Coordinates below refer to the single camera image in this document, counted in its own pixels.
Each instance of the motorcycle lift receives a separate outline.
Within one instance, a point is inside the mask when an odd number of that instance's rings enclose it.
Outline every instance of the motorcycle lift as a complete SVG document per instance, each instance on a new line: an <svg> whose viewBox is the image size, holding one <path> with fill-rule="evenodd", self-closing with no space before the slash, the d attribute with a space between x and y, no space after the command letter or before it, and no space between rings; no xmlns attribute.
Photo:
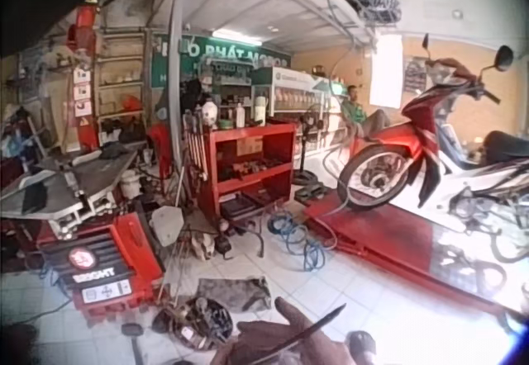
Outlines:
<svg viewBox="0 0 529 365"><path fill-rule="evenodd" d="M341 203L336 190L320 200L306 202L307 226L322 237L330 237L318 218ZM462 233L389 204L370 211L346 208L320 220L336 233L340 251L360 256L436 294L496 315L504 329L510 330L507 315L527 321L527 309L522 309L527 299L521 289L526 265L469 262L462 251L458 253L457 248L441 243L445 234ZM458 262L461 268L451 267ZM460 273L464 266L474 272ZM486 268L499 272L502 281L490 286L483 273Z"/></svg>

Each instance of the green shirt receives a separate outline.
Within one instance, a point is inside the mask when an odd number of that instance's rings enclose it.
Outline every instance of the green shirt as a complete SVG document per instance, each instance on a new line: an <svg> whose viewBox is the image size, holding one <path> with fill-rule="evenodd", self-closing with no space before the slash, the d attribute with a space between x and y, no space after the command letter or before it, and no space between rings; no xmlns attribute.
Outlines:
<svg viewBox="0 0 529 365"><path fill-rule="evenodd" d="M344 116L351 123L362 123L367 119L364 109L358 102L351 102L349 99L341 103Z"/></svg>

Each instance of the orange wall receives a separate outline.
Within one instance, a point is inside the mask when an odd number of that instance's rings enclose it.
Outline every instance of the orange wall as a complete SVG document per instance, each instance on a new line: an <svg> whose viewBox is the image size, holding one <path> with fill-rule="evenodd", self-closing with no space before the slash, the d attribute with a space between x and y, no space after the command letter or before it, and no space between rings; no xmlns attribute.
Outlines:
<svg viewBox="0 0 529 365"><path fill-rule="evenodd" d="M403 49L406 56L425 56L421 47L422 39L404 38ZM316 64L323 65L330 74L334 63L347 51L346 47L301 53L293 57L292 66L297 70L310 71ZM469 45L456 41L430 40L430 51L433 59L454 57L463 63L471 72L478 73L481 68L494 60L495 51L477 45ZM359 100L368 113L375 110L369 105L369 86L371 81L371 59L360 52L350 52L336 67L335 74L344 78L346 83L359 86ZM483 97L476 102L470 97L461 97L455 104L455 111L450 115L449 122L461 140L472 141L475 137L485 137L491 130L502 130L517 134L519 116L522 111L522 72L519 63L514 64L505 73L493 69L484 74L485 87L502 99L502 104ZM405 92L401 107L413 97ZM383 108L393 123L405 121L400 111Z"/></svg>

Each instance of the stand fan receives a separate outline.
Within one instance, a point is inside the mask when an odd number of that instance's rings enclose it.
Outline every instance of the stand fan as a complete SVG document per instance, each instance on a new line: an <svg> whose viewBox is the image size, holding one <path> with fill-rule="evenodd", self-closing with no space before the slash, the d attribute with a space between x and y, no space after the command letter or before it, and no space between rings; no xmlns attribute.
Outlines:
<svg viewBox="0 0 529 365"><path fill-rule="evenodd" d="M312 104L305 113L299 117L302 127L301 137L301 161L299 168L294 170L293 184L298 186L307 186L317 183L317 175L305 169L305 153L307 153L307 142L316 142L311 138L315 130L323 130L324 122L320 119L320 104Z"/></svg>

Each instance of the motorcycle seat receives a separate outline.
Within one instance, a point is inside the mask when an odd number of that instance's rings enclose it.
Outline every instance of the motorcycle seat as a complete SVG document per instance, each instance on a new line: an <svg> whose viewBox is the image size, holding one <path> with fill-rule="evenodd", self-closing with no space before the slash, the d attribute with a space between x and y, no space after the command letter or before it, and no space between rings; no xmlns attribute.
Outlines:
<svg viewBox="0 0 529 365"><path fill-rule="evenodd" d="M484 140L487 164L529 158L529 140L502 131L488 133Z"/></svg>

